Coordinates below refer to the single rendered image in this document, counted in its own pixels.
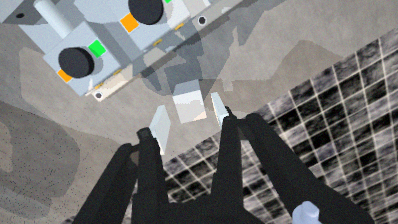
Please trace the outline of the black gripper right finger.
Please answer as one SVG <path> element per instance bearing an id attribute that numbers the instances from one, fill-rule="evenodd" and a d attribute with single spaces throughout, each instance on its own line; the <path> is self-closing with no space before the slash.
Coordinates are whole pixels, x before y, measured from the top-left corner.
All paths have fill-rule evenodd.
<path id="1" fill-rule="evenodd" d="M 217 92 L 211 97 L 221 137 L 204 224 L 240 224 L 240 140 L 249 140 L 291 217 L 293 213 L 292 224 L 375 224 L 363 208 L 320 181 L 260 114 L 237 119 Z"/>

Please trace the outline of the white cube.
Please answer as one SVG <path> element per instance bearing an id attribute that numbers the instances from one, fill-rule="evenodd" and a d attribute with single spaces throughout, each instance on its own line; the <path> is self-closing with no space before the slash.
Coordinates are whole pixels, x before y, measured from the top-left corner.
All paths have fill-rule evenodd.
<path id="1" fill-rule="evenodd" d="M 199 81 L 176 84 L 173 100 L 181 124 L 207 118 Z"/>

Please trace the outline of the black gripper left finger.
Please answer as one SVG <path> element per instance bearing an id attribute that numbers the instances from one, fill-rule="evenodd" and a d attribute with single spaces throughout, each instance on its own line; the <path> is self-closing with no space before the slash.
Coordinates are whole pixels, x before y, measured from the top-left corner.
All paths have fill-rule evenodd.
<path id="1" fill-rule="evenodd" d="M 150 127 L 136 132 L 139 143 L 117 149 L 71 224 L 122 224 L 136 181 L 131 224 L 162 224 L 160 205 L 169 198 L 161 155 L 170 124 L 165 105 L 158 106 Z"/>

